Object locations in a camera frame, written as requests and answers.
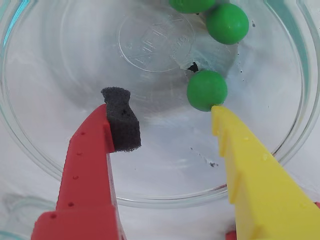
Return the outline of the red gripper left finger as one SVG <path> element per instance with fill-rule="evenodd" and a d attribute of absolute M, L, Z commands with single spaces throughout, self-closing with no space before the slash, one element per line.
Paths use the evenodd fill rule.
<path fill-rule="evenodd" d="M 141 146 L 140 125 L 130 92 L 102 90 L 97 107 L 71 137 L 54 211 L 35 222 L 33 240 L 124 240 L 110 154 Z"/>

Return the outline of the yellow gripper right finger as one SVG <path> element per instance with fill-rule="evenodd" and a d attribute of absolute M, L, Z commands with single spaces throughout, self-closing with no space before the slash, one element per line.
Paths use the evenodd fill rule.
<path fill-rule="evenodd" d="M 317 240 L 320 209 L 228 108 L 211 109 L 239 240 Z"/>

